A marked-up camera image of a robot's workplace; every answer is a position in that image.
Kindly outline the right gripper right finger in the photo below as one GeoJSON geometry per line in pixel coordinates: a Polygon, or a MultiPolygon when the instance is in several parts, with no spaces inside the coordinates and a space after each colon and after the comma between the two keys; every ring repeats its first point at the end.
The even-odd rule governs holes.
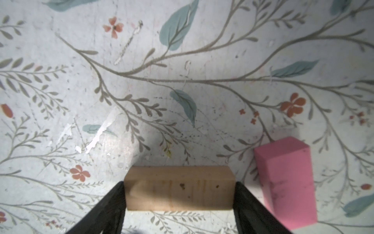
{"type": "Polygon", "coordinates": [[[233,211],[239,234],[292,234],[241,182],[235,185],[233,211]]]}

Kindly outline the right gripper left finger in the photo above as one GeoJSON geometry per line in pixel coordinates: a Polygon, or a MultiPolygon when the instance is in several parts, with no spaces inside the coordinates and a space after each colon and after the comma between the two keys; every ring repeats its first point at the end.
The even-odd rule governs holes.
{"type": "Polygon", "coordinates": [[[68,234],[120,234],[126,212],[124,182],[117,183],[107,195],[68,234]]]}

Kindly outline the pink rectangular block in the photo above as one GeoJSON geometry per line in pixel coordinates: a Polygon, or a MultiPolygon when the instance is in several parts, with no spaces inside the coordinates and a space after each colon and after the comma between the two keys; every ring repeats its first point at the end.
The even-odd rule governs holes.
{"type": "Polygon", "coordinates": [[[288,230],[317,222],[309,145],[286,137],[256,147],[254,156],[266,208],[288,230]]]}

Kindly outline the natural wood block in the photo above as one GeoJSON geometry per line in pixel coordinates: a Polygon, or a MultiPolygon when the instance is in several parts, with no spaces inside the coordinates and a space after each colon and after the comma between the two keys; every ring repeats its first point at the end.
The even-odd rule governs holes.
{"type": "Polygon", "coordinates": [[[124,178],[130,211],[231,210],[235,185],[227,166],[134,166],[124,178]]]}

